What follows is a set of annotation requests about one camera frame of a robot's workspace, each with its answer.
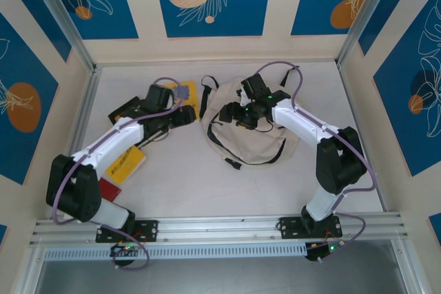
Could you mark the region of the yellow cartoon cover book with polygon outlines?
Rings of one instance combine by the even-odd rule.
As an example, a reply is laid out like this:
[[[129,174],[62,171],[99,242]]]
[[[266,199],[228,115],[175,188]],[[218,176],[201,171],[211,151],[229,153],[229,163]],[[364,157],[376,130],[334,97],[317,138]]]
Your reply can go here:
[[[176,83],[162,83],[162,85],[173,91],[175,99],[182,100],[182,106],[191,106],[195,112],[196,121],[200,120],[198,92],[195,81],[180,82],[180,87]]]

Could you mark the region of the aluminium table side rail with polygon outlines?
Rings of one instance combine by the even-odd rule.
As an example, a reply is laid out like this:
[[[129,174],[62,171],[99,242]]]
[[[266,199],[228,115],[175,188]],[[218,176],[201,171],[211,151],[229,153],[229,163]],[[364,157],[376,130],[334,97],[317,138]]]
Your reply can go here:
[[[81,150],[101,73],[102,67],[96,66],[93,73],[90,75],[90,79],[88,81],[88,85],[79,109],[76,125],[74,127],[72,142],[70,144],[70,148],[68,149],[69,155]]]
[[[367,175],[371,179],[371,185],[369,187],[358,187],[358,193],[362,193],[361,189],[364,189],[365,192],[367,192],[367,189],[369,189],[369,192],[375,192],[379,201],[380,201],[382,211],[388,211],[389,209],[388,209],[387,203],[384,201],[384,197],[383,197],[382,190],[380,187],[380,179],[378,177],[378,173],[375,171],[375,167],[372,162],[370,150],[366,144],[366,139],[363,135],[362,125],[360,122],[360,112],[359,112],[358,107],[356,105],[354,95],[351,91],[351,86],[349,84],[347,75],[345,74],[345,71],[342,68],[342,65],[337,63],[336,67],[338,69],[340,79],[342,81],[342,86],[345,89],[345,94],[346,94],[346,97],[347,97],[347,100],[348,100],[348,103],[349,103],[349,106],[351,109],[351,113],[352,113],[352,116],[353,116],[353,119],[354,119],[354,122],[356,125],[356,129],[357,129],[359,136],[360,136],[360,144],[362,147],[362,151],[365,153],[365,160],[368,163]]]

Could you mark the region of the aluminium frame post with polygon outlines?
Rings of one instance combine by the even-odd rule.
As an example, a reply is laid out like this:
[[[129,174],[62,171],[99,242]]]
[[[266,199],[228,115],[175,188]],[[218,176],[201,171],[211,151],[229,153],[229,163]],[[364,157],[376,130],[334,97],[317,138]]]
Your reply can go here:
[[[43,2],[51,12],[51,15],[54,17],[61,31],[64,33],[80,62],[90,74],[94,74],[96,64],[85,47],[83,39],[68,14],[68,11],[65,9],[62,0],[43,0]]]
[[[349,60],[353,50],[366,56],[400,0],[364,0],[336,59],[337,67]]]

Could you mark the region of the cream canvas backpack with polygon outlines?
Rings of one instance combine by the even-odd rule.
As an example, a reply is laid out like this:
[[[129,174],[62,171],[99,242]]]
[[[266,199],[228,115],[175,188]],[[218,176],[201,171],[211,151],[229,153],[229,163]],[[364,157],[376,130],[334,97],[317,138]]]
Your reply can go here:
[[[250,130],[221,118],[221,109],[229,103],[240,102],[240,82],[236,77],[226,83],[218,83],[210,77],[215,87],[204,85],[199,117],[210,147],[223,160],[239,170],[243,165],[253,167],[270,166],[293,156],[299,137],[280,125],[261,118],[257,128]]]

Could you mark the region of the right controller board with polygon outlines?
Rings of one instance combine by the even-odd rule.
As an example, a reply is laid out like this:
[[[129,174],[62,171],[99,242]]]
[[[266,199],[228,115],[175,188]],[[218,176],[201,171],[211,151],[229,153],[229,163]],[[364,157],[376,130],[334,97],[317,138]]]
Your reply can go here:
[[[331,243],[306,243],[306,259],[311,262],[319,262],[338,251],[344,245],[345,243],[343,241]]]

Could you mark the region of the black book with deer print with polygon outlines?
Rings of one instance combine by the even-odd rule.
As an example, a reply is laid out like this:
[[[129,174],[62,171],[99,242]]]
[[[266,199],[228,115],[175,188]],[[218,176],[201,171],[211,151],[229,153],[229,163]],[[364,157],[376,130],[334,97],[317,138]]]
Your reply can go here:
[[[130,107],[137,106],[140,101],[141,101],[140,98],[135,96],[126,103],[124,103],[123,105],[121,105],[120,107],[116,108],[113,112],[108,114],[107,117],[109,118],[111,124],[114,125],[117,122],[117,120],[120,119],[124,111],[126,111]]]

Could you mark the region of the red notebook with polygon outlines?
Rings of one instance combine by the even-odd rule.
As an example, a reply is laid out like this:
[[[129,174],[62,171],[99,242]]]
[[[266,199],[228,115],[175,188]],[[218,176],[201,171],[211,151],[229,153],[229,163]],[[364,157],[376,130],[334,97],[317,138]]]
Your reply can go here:
[[[121,193],[121,189],[113,185],[108,180],[101,178],[99,180],[99,189],[101,197],[107,201],[114,202],[116,197]]]

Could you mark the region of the aluminium mounting rail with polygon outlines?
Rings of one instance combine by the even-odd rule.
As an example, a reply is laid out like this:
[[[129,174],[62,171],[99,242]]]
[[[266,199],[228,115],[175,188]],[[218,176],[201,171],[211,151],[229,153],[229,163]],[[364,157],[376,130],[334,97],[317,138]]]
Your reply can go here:
[[[237,216],[207,218],[159,218],[157,244],[232,244],[280,242],[279,216]],[[398,212],[359,213],[357,218],[340,216],[342,238],[351,239],[366,223],[360,240],[397,240],[408,237]],[[30,246],[85,246],[95,243],[98,227],[71,222],[56,225],[50,220],[37,221]]]

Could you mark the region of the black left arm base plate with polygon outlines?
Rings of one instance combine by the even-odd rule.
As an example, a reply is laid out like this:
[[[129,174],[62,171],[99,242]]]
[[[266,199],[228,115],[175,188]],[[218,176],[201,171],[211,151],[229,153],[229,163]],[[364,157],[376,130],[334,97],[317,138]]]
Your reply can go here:
[[[158,220],[130,220],[121,231],[140,242],[155,242],[158,234]],[[120,233],[100,227],[97,229],[95,241],[117,243],[128,241],[128,239]]]

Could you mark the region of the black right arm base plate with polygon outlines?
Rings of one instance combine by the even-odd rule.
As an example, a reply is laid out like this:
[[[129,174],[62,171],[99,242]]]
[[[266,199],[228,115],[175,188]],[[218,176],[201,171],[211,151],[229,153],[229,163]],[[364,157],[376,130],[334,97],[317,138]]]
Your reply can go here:
[[[325,239],[342,237],[342,227],[337,216],[316,222],[305,217],[282,217],[276,224],[282,239]]]

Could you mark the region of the yellow book with black title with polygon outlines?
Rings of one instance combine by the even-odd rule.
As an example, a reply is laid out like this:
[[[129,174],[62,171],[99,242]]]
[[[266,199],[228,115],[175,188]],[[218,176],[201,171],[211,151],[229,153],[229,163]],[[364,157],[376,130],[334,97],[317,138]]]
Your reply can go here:
[[[145,154],[138,147],[132,146],[105,170],[105,174],[114,184],[122,185],[145,159]]]

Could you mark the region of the controller board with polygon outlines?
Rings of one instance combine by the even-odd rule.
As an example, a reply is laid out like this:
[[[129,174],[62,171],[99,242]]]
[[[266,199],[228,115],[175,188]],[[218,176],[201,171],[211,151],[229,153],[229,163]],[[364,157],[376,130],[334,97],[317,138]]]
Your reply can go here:
[[[331,243],[306,243],[306,259],[311,262],[319,262],[338,251],[344,245],[345,243],[343,241]]]
[[[110,248],[110,257],[136,257],[139,248],[133,244],[114,244]]]

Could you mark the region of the left controller board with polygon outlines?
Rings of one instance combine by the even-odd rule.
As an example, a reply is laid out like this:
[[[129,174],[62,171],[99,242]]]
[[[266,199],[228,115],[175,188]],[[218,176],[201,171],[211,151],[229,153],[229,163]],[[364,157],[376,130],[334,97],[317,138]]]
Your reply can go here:
[[[110,257],[136,257],[139,248],[133,244],[114,244],[110,248]]]

